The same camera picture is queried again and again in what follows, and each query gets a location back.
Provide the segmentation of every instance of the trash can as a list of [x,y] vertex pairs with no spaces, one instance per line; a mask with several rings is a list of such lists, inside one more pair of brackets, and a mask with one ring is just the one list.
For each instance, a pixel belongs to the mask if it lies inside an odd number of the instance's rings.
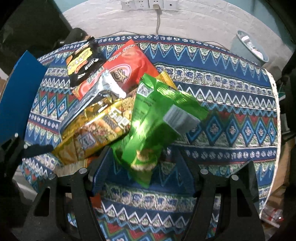
[[[249,36],[249,42],[251,42],[251,45],[263,55],[263,59],[259,58],[256,54],[254,54],[251,51],[250,46],[248,46],[242,40],[242,38],[246,36]],[[252,36],[250,36],[248,33],[241,30],[237,31],[237,35],[232,41],[230,52],[237,54],[247,60],[253,61],[259,66],[262,66],[269,61],[269,58],[265,53],[263,47],[260,44],[258,44],[257,41]]]

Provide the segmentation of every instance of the yellow snack bag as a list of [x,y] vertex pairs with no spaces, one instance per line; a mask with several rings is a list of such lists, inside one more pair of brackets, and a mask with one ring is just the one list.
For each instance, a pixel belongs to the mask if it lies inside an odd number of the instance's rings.
[[99,113],[98,104],[87,107],[67,127],[69,132],[65,134],[66,138],[52,153],[64,165],[68,165],[84,160],[126,134],[130,129],[135,96],[133,92],[125,99],[106,105]]
[[157,80],[162,81],[163,83],[167,84],[168,86],[174,88],[175,90],[178,90],[168,73],[164,70],[161,72],[158,76],[155,77]]

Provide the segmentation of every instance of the wall socket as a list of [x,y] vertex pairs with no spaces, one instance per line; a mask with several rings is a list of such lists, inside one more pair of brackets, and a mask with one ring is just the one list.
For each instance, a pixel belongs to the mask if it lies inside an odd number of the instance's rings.
[[163,0],[163,9],[165,10],[179,10],[178,0]]
[[154,4],[158,4],[160,9],[163,9],[163,0],[149,0],[149,9],[154,9]]
[[135,0],[136,9],[149,9],[148,0]]
[[121,5],[124,11],[136,10],[135,0],[121,1]]

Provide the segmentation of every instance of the cable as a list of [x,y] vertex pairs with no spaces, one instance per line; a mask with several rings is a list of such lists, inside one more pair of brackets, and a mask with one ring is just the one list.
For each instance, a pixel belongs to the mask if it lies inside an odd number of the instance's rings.
[[[160,9],[158,4],[154,4],[153,9],[156,11],[156,14],[157,14],[157,23],[156,23],[156,31],[155,32],[156,32],[156,35],[158,35],[158,30],[159,30],[159,27],[160,27],[161,9]],[[118,34],[118,33],[121,33],[121,32],[127,32],[127,33],[131,33],[131,34],[136,34],[136,35],[147,35],[147,34],[134,33],[134,32],[130,32],[130,31],[118,31],[118,32],[115,32],[115,33],[112,33],[112,34],[101,36],[100,38],[110,37],[111,35],[115,35],[115,34]],[[223,46],[222,44],[220,44],[218,42],[215,42],[215,41],[200,41],[200,40],[196,40],[196,41],[203,42],[203,43],[216,43],[216,44],[220,45],[221,47],[223,47],[225,50],[229,51],[229,49],[227,49],[225,46]]]
[[156,23],[156,35],[158,35],[158,30],[160,26],[160,15],[161,15],[161,9],[158,4],[153,4],[153,9],[155,9],[156,14],[157,14],[157,23]]

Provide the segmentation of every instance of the patterned tablecloth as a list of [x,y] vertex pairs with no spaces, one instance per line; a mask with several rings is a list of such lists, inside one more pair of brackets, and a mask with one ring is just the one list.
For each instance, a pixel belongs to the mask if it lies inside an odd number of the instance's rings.
[[[171,36],[113,36],[97,39],[109,58],[126,41],[139,43],[158,71],[166,70],[179,90],[191,93],[210,110],[206,120],[182,136],[183,148],[202,168],[228,176],[253,160],[259,186],[260,209],[271,190],[280,152],[279,102],[275,82],[265,69],[220,47]],[[65,59],[82,45],[73,43],[38,60],[48,66],[29,116],[28,144],[61,141],[58,125],[78,102],[71,93]],[[26,179],[39,191],[59,160],[50,154],[25,159]],[[116,163],[105,185],[100,226],[110,240],[177,240],[190,218],[195,199],[186,192],[174,163],[155,170],[149,189],[142,189]],[[215,232],[216,197],[208,236]]]

